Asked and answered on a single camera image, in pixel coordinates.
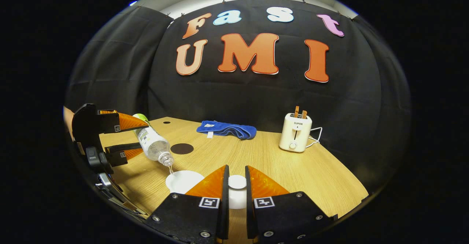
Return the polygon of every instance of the dark round mat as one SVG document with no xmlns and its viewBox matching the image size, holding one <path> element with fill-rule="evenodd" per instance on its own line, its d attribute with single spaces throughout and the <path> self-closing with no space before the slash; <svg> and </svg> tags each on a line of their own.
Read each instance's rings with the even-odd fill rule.
<svg viewBox="0 0 469 244">
<path fill-rule="evenodd" d="M 187 143 L 179 143 L 171 146 L 171 152 L 175 154 L 189 154 L 194 150 L 194 147 Z"/>
</svg>

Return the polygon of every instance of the screw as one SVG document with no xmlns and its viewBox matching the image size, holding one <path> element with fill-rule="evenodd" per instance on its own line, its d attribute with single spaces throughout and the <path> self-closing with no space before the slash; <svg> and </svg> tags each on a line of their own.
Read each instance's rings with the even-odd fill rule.
<svg viewBox="0 0 469 244">
<path fill-rule="evenodd" d="M 202 231 L 202 232 L 200 233 L 200 235 L 201 235 L 202 237 L 210 237 L 210 236 L 211 236 L 210 233 L 208 233 L 207 231 Z"/>
</svg>

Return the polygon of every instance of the blue towel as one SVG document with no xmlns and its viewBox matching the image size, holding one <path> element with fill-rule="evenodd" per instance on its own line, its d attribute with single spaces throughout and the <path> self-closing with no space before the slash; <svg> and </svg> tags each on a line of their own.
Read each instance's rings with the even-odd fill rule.
<svg viewBox="0 0 469 244">
<path fill-rule="evenodd" d="M 213 132 L 214 135 L 226 136 L 233 134 L 240 139 L 252 139 L 256 135 L 256 128 L 253 126 L 228 124 L 216 121 L 202 121 L 197 132 L 208 133 Z"/>
</svg>

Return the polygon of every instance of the plastic water bottle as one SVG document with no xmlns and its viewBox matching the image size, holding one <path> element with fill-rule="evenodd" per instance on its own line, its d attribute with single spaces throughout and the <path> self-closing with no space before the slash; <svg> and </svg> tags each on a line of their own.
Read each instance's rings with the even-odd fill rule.
<svg viewBox="0 0 469 244">
<path fill-rule="evenodd" d="M 143 114 L 135 114 L 134 117 L 139 118 L 148 123 L 147 117 Z M 155 129 L 151 126 L 145 129 L 134 130 L 137 139 L 139 139 L 140 145 L 144 150 L 146 157 L 150 160 L 158 161 L 164 166 L 169 167 L 170 173 L 173 173 L 171 166 L 174 163 L 174 158 L 169 152 L 169 142 L 162 137 Z"/>
</svg>

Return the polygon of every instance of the table surface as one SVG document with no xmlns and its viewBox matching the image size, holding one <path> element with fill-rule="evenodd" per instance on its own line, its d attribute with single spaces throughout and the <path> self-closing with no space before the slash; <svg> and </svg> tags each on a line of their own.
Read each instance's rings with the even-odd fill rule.
<svg viewBox="0 0 469 244">
<path fill-rule="evenodd" d="M 200 122 L 165 117 L 150 124 L 171 145 L 186 143 L 194 147 L 189 154 L 172 153 L 174 172 L 191 170 L 206 177 L 228 164 L 230 175 L 244 177 L 244 168 L 250 165 L 289 192 L 305 192 L 327 216 L 338 214 L 339 218 L 368 196 L 360 181 L 320 143 L 297 153 L 280 149 L 280 133 L 258 131 L 251 140 L 217 135 L 207 138 L 207 134 L 196 132 Z M 100 139 L 103 147 L 138 142 L 134 132 L 100 134 Z M 124 194 L 148 214 L 169 194 L 165 183 L 169 168 L 143 153 L 113 170 L 112 177 Z M 246 209 L 230 209 L 229 219 L 229 239 L 224 243 L 251 244 L 246 233 Z"/>
</svg>

